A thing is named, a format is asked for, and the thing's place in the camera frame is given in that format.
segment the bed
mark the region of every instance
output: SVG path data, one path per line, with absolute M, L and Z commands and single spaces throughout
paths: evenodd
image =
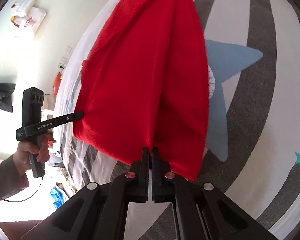
M 75 48 L 57 95 L 56 116 L 74 111 L 81 63 L 118 1 L 109 0 Z M 218 113 L 196 183 L 213 182 L 285 239 L 300 221 L 300 10 L 292 0 L 194 2 L 216 81 L 210 116 Z M 233 52 L 233 44 L 241 50 Z M 262 56 L 244 64 L 241 59 L 249 60 L 250 49 Z M 72 123 L 55 133 L 78 189 L 90 181 L 110 182 L 129 170 L 74 138 Z M 125 239 L 176 239 L 171 205 L 131 203 Z

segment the wall socket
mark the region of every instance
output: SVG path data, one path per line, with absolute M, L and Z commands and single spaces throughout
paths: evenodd
M 66 46 L 65 52 L 66 52 L 66 53 L 68 53 L 68 54 L 70 54 L 70 52 L 71 52 L 71 49 L 72 49 L 71 47 L 69 47 L 69 46 Z
M 61 57 L 61 59 L 59 60 L 59 64 L 64 65 L 66 63 L 66 58 L 65 57 Z

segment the cable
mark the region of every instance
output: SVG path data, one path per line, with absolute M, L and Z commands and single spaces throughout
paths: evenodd
M 33 193 L 33 194 L 30 196 L 30 197 L 28 197 L 28 198 L 26 198 L 26 199 L 24 199 L 24 200 L 19 200 L 19 201 L 11 201 L 11 200 L 7 200 L 7 199 L 4 199 L 4 198 L 1 198 L 1 200 L 3 200 L 3 201 L 6 201 L 6 202 L 10 202 L 10 203 L 19 203 L 19 202 L 26 201 L 26 200 L 28 200 L 28 199 L 32 198 L 32 197 L 34 196 L 34 194 L 36 194 L 36 193 L 38 192 L 38 190 L 39 190 L 39 188 L 40 188 L 40 186 L 41 186 L 41 184 L 42 184 L 42 181 L 43 181 L 43 176 L 42 176 L 42 179 L 41 179 L 40 185 L 39 185 L 38 189 L 36 190 L 36 192 L 35 192 L 35 193 Z

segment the blue fabric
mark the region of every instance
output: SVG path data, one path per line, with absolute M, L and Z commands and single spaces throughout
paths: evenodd
M 65 203 L 61 191 L 56 186 L 53 187 L 53 189 L 50 191 L 49 195 L 54 200 L 53 204 L 54 204 L 55 208 L 59 208 Z

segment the red object on shelf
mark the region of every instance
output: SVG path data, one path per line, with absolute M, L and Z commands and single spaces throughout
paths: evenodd
M 52 133 L 52 132 L 48 132 L 48 133 L 46 133 L 46 135 L 47 135 L 47 137 L 48 137 L 48 145 L 49 145 L 49 147 L 51 147 L 52 144 L 53 144 L 54 142 L 57 142 L 57 141 L 53 138 L 53 133 Z
M 131 164 L 159 148 L 195 180 L 208 126 L 208 66 L 193 0 L 121 0 L 83 63 L 75 137 Z
M 61 84 L 61 80 L 62 80 L 62 75 L 59 72 L 58 75 L 56 76 L 56 79 L 55 79 L 54 84 L 53 84 L 53 94 L 55 96 L 57 96 L 57 94 L 58 94 L 59 87 L 60 87 L 60 84 Z

